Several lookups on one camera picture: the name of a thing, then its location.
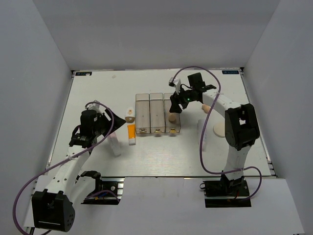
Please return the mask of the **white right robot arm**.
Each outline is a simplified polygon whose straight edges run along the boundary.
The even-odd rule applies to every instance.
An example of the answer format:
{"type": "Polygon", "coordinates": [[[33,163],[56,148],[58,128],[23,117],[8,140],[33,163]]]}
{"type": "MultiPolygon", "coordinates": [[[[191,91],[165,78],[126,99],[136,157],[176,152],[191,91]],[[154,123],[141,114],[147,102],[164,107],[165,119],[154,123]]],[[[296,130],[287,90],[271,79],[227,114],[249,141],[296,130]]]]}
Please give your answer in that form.
{"type": "Polygon", "coordinates": [[[221,182],[221,190],[226,195],[233,195],[239,188],[236,179],[248,170],[245,167],[246,157],[255,141],[260,136],[259,125],[254,106],[250,103],[241,104],[222,94],[221,83],[217,86],[206,85],[201,73],[188,77],[190,89],[184,90],[181,81],[172,77],[169,86],[175,88],[171,95],[171,113],[181,113],[188,104],[199,101],[210,106],[224,118],[224,134],[228,143],[228,156],[221,175],[227,177],[221,182]]]}

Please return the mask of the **round white powder puff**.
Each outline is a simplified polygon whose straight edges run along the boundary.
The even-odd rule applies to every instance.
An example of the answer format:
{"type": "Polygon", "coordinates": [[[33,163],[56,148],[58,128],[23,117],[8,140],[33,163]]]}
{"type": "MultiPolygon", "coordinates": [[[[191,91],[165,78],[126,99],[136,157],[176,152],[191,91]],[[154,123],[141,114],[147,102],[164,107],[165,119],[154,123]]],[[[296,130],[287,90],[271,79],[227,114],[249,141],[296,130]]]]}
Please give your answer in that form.
{"type": "Polygon", "coordinates": [[[216,123],[213,126],[213,132],[216,136],[220,138],[225,137],[225,124],[223,122],[216,123]]]}

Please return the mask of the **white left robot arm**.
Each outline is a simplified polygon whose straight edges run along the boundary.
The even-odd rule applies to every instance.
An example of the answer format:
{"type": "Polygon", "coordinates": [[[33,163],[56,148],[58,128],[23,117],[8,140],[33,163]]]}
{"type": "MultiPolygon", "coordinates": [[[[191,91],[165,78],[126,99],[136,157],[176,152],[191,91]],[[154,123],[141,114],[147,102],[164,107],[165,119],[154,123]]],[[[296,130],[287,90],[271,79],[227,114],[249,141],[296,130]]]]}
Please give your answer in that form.
{"type": "Polygon", "coordinates": [[[103,183],[97,171],[81,173],[100,136],[106,137],[126,121],[115,113],[98,108],[81,113],[80,124],[72,132],[65,163],[57,167],[50,183],[36,191],[31,199],[34,226],[49,231],[68,232],[75,219],[75,209],[91,193],[99,195],[103,183]]]}

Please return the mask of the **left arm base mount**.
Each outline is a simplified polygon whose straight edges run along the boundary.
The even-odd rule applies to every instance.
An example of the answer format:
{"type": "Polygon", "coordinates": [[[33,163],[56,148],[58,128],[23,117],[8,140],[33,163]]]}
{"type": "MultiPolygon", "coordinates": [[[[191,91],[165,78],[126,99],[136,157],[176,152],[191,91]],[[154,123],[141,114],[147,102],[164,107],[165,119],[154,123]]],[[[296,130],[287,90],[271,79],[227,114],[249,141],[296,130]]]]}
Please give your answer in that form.
{"type": "Polygon", "coordinates": [[[91,178],[94,184],[91,191],[84,199],[82,204],[85,205],[118,205],[121,200],[124,188],[124,178],[108,178],[101,176],[96,171],[85,171],[76,177],[76,182],[80,178],[91,178]]]}

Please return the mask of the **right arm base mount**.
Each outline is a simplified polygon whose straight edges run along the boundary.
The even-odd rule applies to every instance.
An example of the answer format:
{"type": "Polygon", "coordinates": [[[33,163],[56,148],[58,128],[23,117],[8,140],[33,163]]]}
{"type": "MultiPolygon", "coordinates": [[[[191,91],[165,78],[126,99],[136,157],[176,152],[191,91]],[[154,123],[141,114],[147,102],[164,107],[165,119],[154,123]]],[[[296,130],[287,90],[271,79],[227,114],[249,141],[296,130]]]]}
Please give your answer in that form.
{"type": "Polygon", "coordinates": [[[244,176],[228,180],[222,175],[219,180],[203,181],[200,189],[204,192],[206,208],[250,208],[250,192],[244,176]]]}

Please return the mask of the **beige makeup sponge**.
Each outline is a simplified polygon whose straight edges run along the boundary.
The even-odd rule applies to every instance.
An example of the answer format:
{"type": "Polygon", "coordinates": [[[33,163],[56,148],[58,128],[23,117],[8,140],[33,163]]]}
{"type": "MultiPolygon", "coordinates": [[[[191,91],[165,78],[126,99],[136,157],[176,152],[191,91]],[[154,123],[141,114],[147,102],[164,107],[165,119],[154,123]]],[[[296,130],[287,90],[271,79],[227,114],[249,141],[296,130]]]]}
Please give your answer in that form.
{"type": "Polygon", "coordinates": [[[168,116],[168,120],[172,123],[176,122],[177,121],[177,114],[176,113],[169,113],[169,116],[168,116]]]}
{"type": "Polygon", "coordinates": [[[201,106],[201,108],[202,108],[202,110],[203,110],[206,114],[208,114],[209,111],[210,111],[210,109],[211,109],[210,106],[205,105],[205,104],[203,104],[203,105],[201,106]]]}

